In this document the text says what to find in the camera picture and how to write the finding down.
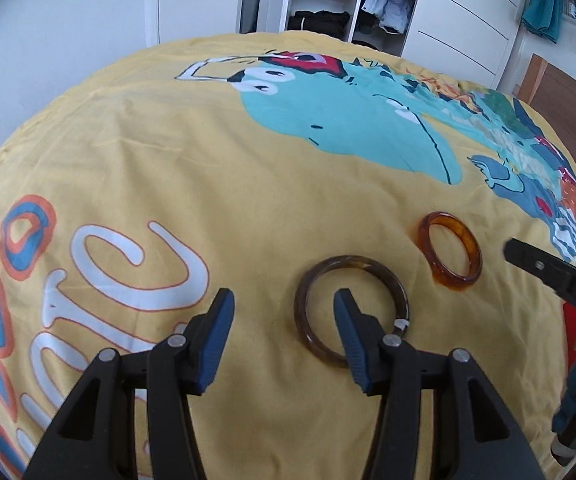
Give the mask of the red shallow jewelry box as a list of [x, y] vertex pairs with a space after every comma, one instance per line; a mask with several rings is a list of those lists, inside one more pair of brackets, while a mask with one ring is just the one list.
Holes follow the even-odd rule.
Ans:
[[573, 368], [576, 364], [576, 307], [568, 302], [564, 303], [564, 322], [567, 344], [567, 365]]

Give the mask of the dark brown resin bangle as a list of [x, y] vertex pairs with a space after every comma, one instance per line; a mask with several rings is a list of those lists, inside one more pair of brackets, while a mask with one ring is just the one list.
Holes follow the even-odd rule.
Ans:
[[334, 367], [347, 367], [345, 356], [333, 351], [318, 336], [309, 320], [309, 296], [314, 283], [325, 274], [337, 270], [354, 269], [376, 278], [390, 294], [395, 318], [392, 333], [403, 337], [410, 324], [410, 306], [407, 292], [399, 278], [384, 264], [372, 258], [359, 255], [338, 255], [317, 262], [307, 270], [297, 284], [293, 300], [295, 327], [305, 347], [317, 359]]

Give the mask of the amber orange resin bangle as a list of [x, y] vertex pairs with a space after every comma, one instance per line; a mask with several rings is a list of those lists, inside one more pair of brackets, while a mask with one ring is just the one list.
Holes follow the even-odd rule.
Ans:
[[478, 240], [454, 214], [426, 214], [418, 224], [417, 246], [440, 285], [464, 290], [480, 278], [483, 259]]

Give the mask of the wooden headboard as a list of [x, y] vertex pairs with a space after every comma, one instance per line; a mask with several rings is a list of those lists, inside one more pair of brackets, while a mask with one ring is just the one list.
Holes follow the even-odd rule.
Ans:
[[576, 80], [534, 54], [517, 98], [546, 119], [576, 161]]

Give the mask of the yellow dinosaur print bedspread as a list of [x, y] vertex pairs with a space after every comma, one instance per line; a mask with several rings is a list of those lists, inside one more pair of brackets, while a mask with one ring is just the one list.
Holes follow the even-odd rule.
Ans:
[[[432, 211], [478, 240], [464, 290], [417, 246]], [[378, 403], [305, 347], [293, 300], [317, 262], [359, 255], [402, 282], [407, 341], [468, 349], [560, 479], [562, 303], [505, 261], [512, 237], [576, 265], [576, 161], [512, 96], [309, 32], [123, 58], [0, 146], [0, 476], [101, 349], [148, 350], [227, 287], [224, 357], [191, 402], [207, 475], [357, 478]]]

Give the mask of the teal hanging cloth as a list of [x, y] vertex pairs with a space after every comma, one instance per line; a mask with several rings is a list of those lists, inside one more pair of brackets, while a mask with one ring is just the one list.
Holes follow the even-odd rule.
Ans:
[[522, 13], [522, 25], [531, 34], [557, 44], [564, 0], [530, 0]]

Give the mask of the white open wardrobe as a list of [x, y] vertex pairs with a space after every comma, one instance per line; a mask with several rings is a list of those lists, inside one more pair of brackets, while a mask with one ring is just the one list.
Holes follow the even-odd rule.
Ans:
[[261, 0], [260, 32], [313, 30], [494, 88], [526, 0]]

